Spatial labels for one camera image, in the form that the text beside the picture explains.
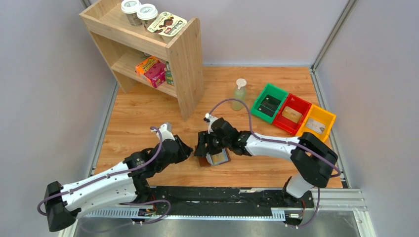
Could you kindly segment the brown leather card holder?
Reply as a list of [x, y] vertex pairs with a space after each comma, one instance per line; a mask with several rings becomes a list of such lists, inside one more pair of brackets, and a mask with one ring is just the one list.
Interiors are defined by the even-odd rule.
[[229, 153], [226, 149], [215, 155], [207, 155], [206, 157], [196, 157], [200, 167], [216, 166], [231, 161]]

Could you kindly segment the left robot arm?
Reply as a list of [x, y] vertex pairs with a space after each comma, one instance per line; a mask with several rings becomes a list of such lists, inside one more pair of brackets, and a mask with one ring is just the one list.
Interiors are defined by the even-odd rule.
[[134, 152], [112, 168], [85, 180], [62, 185], [48, 184], [44, 202], [51, 232], [71, 226], [77, 219], [114, 204], [151, 200], [148, 178], [170, 164], [185, 161], [193, 149], [175, 135], [154, 148]]

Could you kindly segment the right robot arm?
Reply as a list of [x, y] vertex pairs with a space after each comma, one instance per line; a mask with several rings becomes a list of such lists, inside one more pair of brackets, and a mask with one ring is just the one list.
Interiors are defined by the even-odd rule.
[[313, 187], [325, 188], [338, 160], [337, 154], [310, 132], [300, 137], [265, 136], [253, 131], [238, 131], [224, 118], [206, 114], [206, 131], [198, 134], [194, 156], [203, 157], [211, 165], [214, 155], [228, 149], [238, 156], [269, 156], [294, 164], [298, 174], [284, 185], [285, 192], [301, 198]]

